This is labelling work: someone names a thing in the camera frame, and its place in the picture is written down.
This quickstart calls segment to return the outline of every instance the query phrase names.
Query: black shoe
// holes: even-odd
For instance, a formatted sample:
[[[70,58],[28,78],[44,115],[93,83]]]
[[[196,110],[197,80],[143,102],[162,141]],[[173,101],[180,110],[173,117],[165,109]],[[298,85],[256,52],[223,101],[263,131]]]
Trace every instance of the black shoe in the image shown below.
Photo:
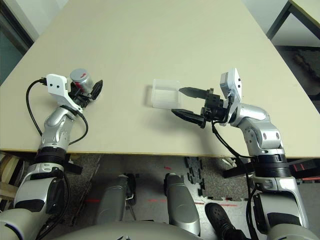
[[[218,238],[223,238],[223,233],[225,233],[226,230],[235,229],[235,227],[231,224],[226,211],[218,203],[211,202],[205,205],[205,214],[214,228]]]

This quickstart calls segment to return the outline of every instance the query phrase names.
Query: gray cylinder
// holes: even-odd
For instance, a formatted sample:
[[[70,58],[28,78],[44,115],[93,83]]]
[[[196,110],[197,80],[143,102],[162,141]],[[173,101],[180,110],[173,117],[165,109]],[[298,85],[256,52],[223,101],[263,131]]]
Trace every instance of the gray cylinder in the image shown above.
[[[169,224],[200,236],[200,218],[188,188],[175,173],[165,177]]]
[[[92,81],[87,70],[83,68],[77,68],[70,73],[70,78],[82,93],[90,94],[92,92],[94,82]]]

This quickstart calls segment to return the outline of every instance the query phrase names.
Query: table leg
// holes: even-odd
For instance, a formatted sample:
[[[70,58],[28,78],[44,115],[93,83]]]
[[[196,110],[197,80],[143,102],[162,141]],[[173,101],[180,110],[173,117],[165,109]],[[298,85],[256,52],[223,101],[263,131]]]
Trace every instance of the table leg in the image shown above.
[[[288,11],[292,13],[303,25],[305,25],[318,39],[320,39],[320,28],[307,18],[298,8],[292,4]]]
[[[275,19],[274,23],[271,25],[270,29],[266,33],[268,39],[272,40],[272,38],[276,35],[282,24],[285,22],[287,17],[290,15],[289,8],[292,6],[290,2],[287,2],[283,9],[281,10],[278,17]]]

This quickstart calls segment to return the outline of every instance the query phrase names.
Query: wooden plank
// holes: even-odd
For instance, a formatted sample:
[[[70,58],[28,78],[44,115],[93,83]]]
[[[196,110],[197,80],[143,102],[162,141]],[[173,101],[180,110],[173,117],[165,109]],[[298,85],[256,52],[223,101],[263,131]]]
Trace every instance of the wooden plank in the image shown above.
[[[3,158],[1,159],[1,163],[0,163],[0,180],[2,180],[2,175],[5,171],[5,168],[7,166],[7,164],[9,163],[10,159],[12,158],[12,155],[4,155]]]
[[[0,198],[12,201],[15,199],[18,187],[0,182]]]
[[[8,184],[12,174],[14,173],[16,166],[19,162],[19,158],[12,156],[10,161],[6,164],[3,173],[1,174],[1,182]]]

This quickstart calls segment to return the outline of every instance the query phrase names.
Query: white table top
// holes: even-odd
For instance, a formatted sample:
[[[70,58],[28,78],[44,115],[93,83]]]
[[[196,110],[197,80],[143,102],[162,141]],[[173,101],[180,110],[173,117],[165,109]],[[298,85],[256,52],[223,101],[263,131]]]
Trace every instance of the white table top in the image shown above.
[[[89,132],[69,152],[231,156],[213,136],[168,109],[150,105],[153,79],[214,88],[237,68],[242,102],[257,105],[278,127],[287,157],[320,157],[320,115],[277,50],[240,0],[70,0],[0,88],[0,149],[36,151],[40,137],[26,107],[31,82],[85,68],[104,80],[84,115]],[[183,97],[199,113],[204,100]],[[30,93],[41,126],[57,106],[45,86]],[[85,130],[79,118],[71,140]],[[218,127],[247,154],[238,128]]]
[[[319,0],[289,0],[299,11],[320,28]]]

